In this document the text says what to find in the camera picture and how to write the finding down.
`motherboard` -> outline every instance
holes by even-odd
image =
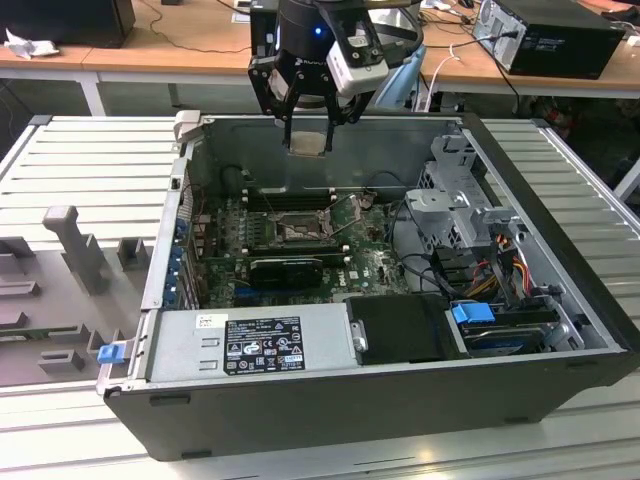
[[[364,193],[334,195],[325,204],[313,209],[313,201],[283,203],[264,195],[226,199],[198,230],[198,263],[206,269],[203,306],[332,303],[408,293],[388,243],[389,206]]]

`computer case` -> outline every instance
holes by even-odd
[[[477,39],[510,75],[597,79],[624,30],[569,0],[484,0]]]
[[[58,45],[120,48],[135,23],[131,0],[0,0],[0,32]]]

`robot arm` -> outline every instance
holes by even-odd
[[[254,55],[249,78],[262,112],[284,122],[287,148],[296,106],[324,106],[324,151],[331,151],[334,128],[357,122],[389,69],[402,65],[422,44],[415,20],[417,41],[411,46],[381,43],[369,10],[388,7],[385,1],[280,0],[272,55]],[[403,14],[411,18],[406,10]],[[341,106],[338,97],[350,100]]]

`table leg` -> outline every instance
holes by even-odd
[[[180,94],[178,93],[178,85],[175,83],[168,84],[169,87],[169,98],[171,99],[171,106],[173,108],[180,108],[182,104],[180,103]]]
[[[636,160],[631,170],[620,180],[620,183],[613,190],[613,193],[615,193],[620,200],[624,201],[633,193],[638,185],[640,185],[640,158]]]
[[[102,104],[100,91],[98,90],[98,82],[93,79],[82,79],[79,80],[79,83],[84,92],[84,98],[87,101],[91,115],[94,117],[105,117],[107,114]]]

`circuit board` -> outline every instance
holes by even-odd
[[[242,202],[228,200],[218,209],[214,222],[218,232],[216,255],[200,259],[208,273],[206,307],[332,303],[356,295],[408,293],[385,239],[385,225],[390,220],[386,209],[377,204],[360,208],[360,200],[359,194],[350,194],[338,198],[330,209],[286,212],[253,212]],[[322,225],[320,229],[314,219]],[[314,255],[325,259],[320,285],[298,290],[252,288],[252,262],[267,253],[271,258],[277,256],[274,250],[278,249],[283,254],[294,252],[295,256],[311,244],[333,251],[348,246],[347,254]]]

